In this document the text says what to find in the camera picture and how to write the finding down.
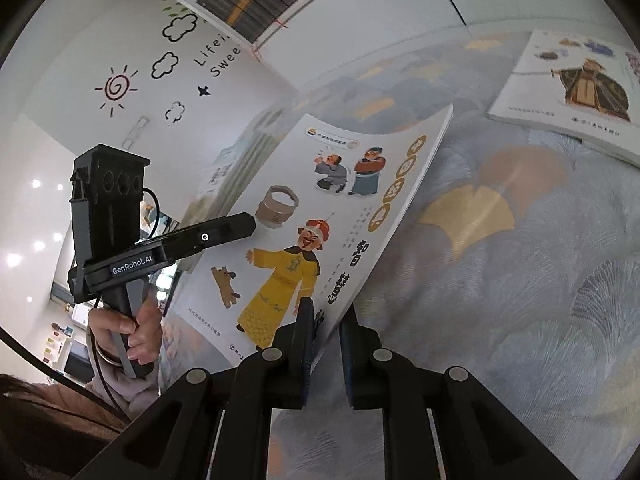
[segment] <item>picture book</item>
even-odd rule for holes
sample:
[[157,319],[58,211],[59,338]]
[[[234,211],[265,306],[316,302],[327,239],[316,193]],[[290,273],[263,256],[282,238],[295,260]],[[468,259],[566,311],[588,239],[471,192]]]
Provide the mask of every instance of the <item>picture book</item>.
[[204,251],[171,309],[235,366],[268,348],[310,297],[317,356],[398,227],[451,116],[450,105],[372,136],[304,115],[229,211],[254,215],[254,234]]
[[640,55],[535,30],[489,117],[578,137],[640,165]]

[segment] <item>patterned bedspread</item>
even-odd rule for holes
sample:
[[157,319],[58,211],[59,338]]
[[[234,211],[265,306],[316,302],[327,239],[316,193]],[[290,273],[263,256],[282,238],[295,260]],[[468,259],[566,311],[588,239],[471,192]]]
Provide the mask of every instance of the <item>patterned bedspread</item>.
[[[304,113],[386,134],[453,102],[356,300],[359,320],[418,366],[468,368],[579,479],[613,479],[640,442],[640,173],[569,137],[485,117],[528,37],[346,68],[248,134],[279,139]],[[166,383],[187,366],[216,367],[194,331],[177,319],[166,329]],[[382,414],[348,407],[337,337],[310,391],[305,410],[274,422],[270,478],[384,478]]]

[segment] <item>person's hand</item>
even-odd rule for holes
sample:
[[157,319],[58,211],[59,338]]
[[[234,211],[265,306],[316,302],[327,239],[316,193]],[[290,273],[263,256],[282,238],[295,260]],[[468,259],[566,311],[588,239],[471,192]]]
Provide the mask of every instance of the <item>person's hand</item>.
[[89,311],[89,328],[96,344],[114,360],[119,360],[118,351],[111,340],[111,332],[129,335],[130,360],[138,360],[141,365],[152,363],[158,358],[162,344],[162,312],[158,308],[156,288],[151,287],[145,302],[140,307],[136,322],[124,314],[110,308],[92,308]]

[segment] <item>screw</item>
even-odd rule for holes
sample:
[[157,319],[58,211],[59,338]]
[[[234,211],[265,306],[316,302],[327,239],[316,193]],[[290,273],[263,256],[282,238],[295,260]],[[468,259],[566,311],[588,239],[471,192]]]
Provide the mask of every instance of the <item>screw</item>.
[[200,384],[204,379],[207,378],[207,373],[200,368],[195,368],[193,370],[189,370],[187,374],[187,382],[189,384]]
[[282,357],[282,352],[279,348],[270,347],[262,351],[262,358],[265,361],[277,361]]
[[373,352],[373,358],[376,361],[391,361],[393,356],[391,350],[387,350],[386,348],[378,348]]
[[469,372],[467,372],[464,368],[460,366],[454,366],[451,370],[449,370],[449,377],[451,377],[454,381],[462,382],[466,381],[469,377]]

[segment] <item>red hat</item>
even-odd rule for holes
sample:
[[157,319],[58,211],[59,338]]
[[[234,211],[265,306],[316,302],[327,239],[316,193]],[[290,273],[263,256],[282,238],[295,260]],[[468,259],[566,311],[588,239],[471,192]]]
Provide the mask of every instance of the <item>red hat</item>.
[[307,220],[306,225],[298,229],[298,234],[302,229],[311,231],[318,238],[321,238],[323,242],[329,239],[329,224],[326,220]]

